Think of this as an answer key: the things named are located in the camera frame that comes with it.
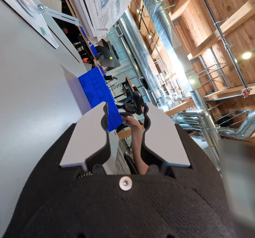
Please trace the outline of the grey desk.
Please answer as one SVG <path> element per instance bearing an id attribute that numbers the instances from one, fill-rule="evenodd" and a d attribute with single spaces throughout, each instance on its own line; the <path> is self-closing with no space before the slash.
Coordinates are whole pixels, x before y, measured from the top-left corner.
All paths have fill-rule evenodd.
<path id="1" fill-rule="evenodd" d="M 55 49 L 1 0 L 1 237 L 43 154 L 91 107 L 78 77 L 87 72 L 55 20 L 43 15 Z"/>

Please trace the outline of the person's right hand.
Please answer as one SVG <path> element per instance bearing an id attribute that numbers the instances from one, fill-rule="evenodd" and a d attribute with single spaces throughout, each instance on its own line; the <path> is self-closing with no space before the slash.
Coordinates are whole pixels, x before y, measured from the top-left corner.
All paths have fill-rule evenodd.
<path id="1" fill-rule="evenodd" d="M 122 116 L 123 122 L 132 130 L 141 130 L 142 127 L 137 118 L 134 115 Z"/>

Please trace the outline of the person's right forearm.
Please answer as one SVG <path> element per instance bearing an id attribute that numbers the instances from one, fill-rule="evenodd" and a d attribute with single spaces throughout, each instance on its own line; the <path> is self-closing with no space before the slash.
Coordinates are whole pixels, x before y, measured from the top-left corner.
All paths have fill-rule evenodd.
<path id="1" fill-rule="evenodd" d="M 140 124 L 132 126 L 131 137 L 131 149 L 137 172 L 139 175 L 145 175 L 148 170 L 148 165 L 141 158 L 143 132 Z"/>

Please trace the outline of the large spiral air duct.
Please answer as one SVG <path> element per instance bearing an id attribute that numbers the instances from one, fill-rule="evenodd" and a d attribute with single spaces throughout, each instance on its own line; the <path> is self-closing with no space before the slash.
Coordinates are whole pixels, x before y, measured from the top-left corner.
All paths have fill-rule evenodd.
<path id="1" fill-rule="evenodd" d="M 139 64 L 142 75 L 147 80 L 153 97 L 158 100 L 161 98 L 161 93 L 159 91 L 159 86 L 155 76 L 157 76 L 159 72 L 155 63 L 153 62 L 145 41 L 143 40 L 143 37 L 138 30 L 129 7 L 127 7 L 118 21 L 124 36 L 127 39 L 127 42 Z"/>

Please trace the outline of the printed instruction sheet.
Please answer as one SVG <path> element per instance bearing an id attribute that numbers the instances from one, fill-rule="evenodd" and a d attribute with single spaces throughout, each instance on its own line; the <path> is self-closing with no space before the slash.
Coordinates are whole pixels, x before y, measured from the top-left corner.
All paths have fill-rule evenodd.
<path id="1" fill-rule="evenodd" d="M 83 0 L 92 26 L 89 37 L 98 43 L 109 33 L 132 0 Z"/>

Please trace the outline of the silver elbow air duct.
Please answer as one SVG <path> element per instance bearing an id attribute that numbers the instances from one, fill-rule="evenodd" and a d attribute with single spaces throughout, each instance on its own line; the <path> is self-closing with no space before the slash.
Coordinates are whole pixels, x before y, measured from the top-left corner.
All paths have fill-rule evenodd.
<path id="1" fill-rule="evenodd" d="M 247 118 L 243 121 L 238 129 L 234 128 L 225 128 L 219 125 L 217 127 L 218 134 L 224 137 L 246 140 L 250 138 L 255 132 L 255 111 L 250 110 L 238 110 L 238 111 L 229 111 L 229 114 L 248 114 Z"/>

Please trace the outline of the wooden top table black base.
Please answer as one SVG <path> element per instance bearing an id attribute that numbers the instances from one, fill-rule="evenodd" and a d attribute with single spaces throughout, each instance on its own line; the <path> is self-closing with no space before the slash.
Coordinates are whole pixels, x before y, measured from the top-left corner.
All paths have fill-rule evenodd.
<path id="1" fill-rule="evenodd" d="M 144 100 L 143 97 L 141 95 L 141 93 L 139 92 L 138 88 L 133 86 L 130 82 L 129 77 L 126 76 L 126 80 L 121 84 L 122 85 L 122 96 L 125 96 L 124 99 L 120 100 L 120 102 L 124 102 L 124 103 L 134 103 L 135 102 L 135 96 L 137 94 L 139 94 L 139 96 L 141 97 L 141 103 L 142 105 L 144 105 Z"/>

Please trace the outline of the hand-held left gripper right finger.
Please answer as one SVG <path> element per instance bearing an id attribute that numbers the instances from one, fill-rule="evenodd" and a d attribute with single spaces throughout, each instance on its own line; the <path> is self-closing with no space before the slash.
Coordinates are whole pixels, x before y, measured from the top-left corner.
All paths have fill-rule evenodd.
<path id="1" fill-rule="evenodd" d="M 144 118 L 143 162 L 158 166 L 163 174 L 170 166 L 189 168 L 191 163 L 173 120 L 149 102 L 144 106 Z"/>

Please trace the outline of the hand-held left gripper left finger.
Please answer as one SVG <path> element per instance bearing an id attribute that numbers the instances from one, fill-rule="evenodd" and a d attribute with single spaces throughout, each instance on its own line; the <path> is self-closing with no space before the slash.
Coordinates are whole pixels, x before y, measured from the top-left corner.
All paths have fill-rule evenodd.
<path id="1" fill-rule="evenodd" d="M 111 149 L 107 116 L 108 104 L 101 102 L 78 120 L 60 167 L 81 166 L 86 172 L 92 171 L 94 165 L 103 165 L 109 160 Z"/>

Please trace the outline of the blue plastic bin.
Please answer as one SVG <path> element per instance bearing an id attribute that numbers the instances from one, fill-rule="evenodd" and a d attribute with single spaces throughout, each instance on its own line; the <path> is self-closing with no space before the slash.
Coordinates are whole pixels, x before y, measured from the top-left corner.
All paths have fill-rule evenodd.
<path id="1" fill-rule="evenodd" d="M 91 108 L 96 107 L 101 102 L 108 104 L 107 130 L 115 130 L 123 120 L 119 114 L 113 95 L 106 84 L 106 81 L 98 67 L 94 67 L 79 78 L 80 84 L 90 103 Z"/>

